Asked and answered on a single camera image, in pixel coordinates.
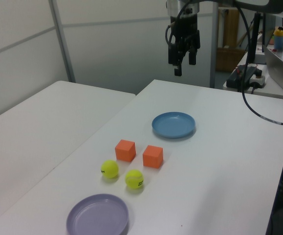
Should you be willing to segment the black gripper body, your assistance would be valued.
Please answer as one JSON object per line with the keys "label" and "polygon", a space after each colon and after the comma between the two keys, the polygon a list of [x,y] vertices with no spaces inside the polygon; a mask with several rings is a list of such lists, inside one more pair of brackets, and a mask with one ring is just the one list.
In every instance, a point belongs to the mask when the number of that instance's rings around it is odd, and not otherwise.
{"label": "black gripper body", "polygon": [[171,29],[171,39],[176,41],[189,38],[200,38],[197,24],[197,14],[187,18],[180,18]]}

